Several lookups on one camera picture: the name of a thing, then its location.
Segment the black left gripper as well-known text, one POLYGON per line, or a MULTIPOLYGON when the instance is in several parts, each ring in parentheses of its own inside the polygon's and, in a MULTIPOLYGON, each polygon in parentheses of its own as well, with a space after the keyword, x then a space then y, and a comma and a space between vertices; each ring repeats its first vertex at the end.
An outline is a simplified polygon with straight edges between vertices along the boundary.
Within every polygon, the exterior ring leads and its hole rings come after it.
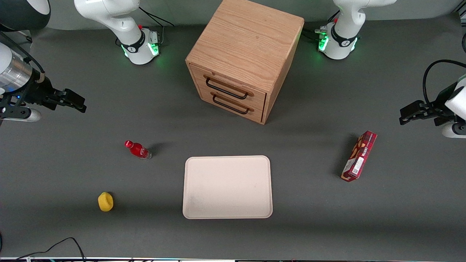
POLYGON ((435 126, 455 123, 456 116, 445 105, 448 98, 437 98, 431 103, 416 100, 400 109, 399 124, 405 125, 415 120, 434 118, 435 126))

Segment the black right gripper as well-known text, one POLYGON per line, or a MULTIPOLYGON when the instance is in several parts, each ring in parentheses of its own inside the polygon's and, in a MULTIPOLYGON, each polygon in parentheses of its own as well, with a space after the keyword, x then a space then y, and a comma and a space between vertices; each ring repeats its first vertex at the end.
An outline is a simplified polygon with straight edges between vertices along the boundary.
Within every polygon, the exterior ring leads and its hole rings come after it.
POLYGON ((37 83, 35 79, 30 79, 22 92, 22 101, 37 104, 52 111, 57 106, 70 107, 81 113, 85 113, 87 109, 84 104, 85 98, 68 88, 65 88, 60 96, 60 91, 53 88, 48 78, 41 83, 37 83))

